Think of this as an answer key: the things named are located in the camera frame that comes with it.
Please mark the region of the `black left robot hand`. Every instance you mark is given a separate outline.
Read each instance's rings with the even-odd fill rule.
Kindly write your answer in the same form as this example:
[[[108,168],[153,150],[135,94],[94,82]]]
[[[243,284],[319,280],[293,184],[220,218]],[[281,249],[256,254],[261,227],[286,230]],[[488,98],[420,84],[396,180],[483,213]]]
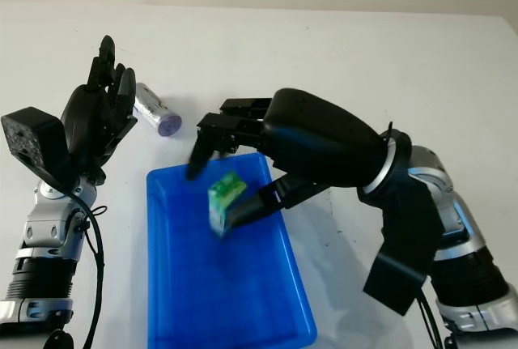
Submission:
[[[134,70],[115,63],[115,44],[106,35],[87,82],[73,91],[62,114],[72,163],[94,185],[104,183],[102,167],[137,123],[135,98]]]

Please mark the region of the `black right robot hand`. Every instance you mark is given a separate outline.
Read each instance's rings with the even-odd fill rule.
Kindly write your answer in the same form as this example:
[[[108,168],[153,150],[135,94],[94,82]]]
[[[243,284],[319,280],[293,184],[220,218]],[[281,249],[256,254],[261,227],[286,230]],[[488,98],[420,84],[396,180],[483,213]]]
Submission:
[[[363,188],[380,174],[388,144],[368,124],[311,93],[283,88],[271,98],[227,99],[197,125],[186,176],[195,180],[215,152],[252,147],[285,174],[227,210],[238,227],[291,208],[329,187]]]

